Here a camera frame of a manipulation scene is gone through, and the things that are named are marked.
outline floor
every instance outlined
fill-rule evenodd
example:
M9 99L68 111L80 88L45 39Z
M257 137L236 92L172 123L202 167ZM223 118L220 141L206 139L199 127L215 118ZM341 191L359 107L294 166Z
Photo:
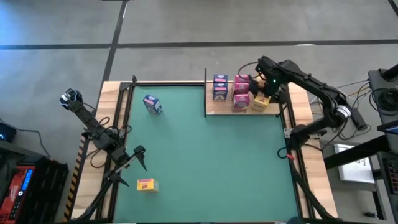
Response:
M291 59L340 86L395 65L397 37L398 16L388 0L3 0L0 118L39 130L52 158L72 167L83 125L59 105L67 88L80 90L95 106L106 80L130 80L133 74L139 80L200 80L205 67L210 74L234 74L261 55ZM359 110L373 129L351 141L381 135L367 100ZM19 133L16 143L42 152L35 134ZM358 199L368 195L341 189L333 195L341 218L363 220Z

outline pink box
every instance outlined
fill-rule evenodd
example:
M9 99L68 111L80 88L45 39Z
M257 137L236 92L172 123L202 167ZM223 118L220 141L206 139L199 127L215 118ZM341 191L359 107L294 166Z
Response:
M233 97L232 111L246 112L250 104L250 97L248 94L237 94Z
M235 75L234 82L247 82L249 83L249 75L242 75L242 78L239 75Z
M249 93L249 83L233 83L233 94L246 94Z

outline blue box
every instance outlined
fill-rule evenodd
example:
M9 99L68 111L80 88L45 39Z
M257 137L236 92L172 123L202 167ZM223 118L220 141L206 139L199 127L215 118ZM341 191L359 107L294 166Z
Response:
M146 95L142 101L150 113L160 114L160 112L162 112L162 106L158 98Z
M213 83L226 83L228 82L228 76L227 75L214 75Z
M226 101L228 83L213 83L213 101Z

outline wooden shelf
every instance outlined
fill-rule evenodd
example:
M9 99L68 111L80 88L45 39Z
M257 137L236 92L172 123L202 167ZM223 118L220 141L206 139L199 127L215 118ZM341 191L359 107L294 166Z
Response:
M213 81L206 83L206 114L207 115L275 115L279 114L278 103L270 103L264 111L251 108L253 94L249 93L250 106L246 112L232 112L232 81L228 82L228 95L225 102L213 102Z

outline teal mat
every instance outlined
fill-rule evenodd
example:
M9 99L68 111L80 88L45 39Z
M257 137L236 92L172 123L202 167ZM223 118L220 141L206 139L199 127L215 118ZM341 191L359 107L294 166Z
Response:
M142 99L160 99L161 115ZM297 216L280 118L203 117L203 88L136 87L127 151L143 145L148 172L134 161L122 172L114 222L256 222ZM137 191L154 178L158 193Z

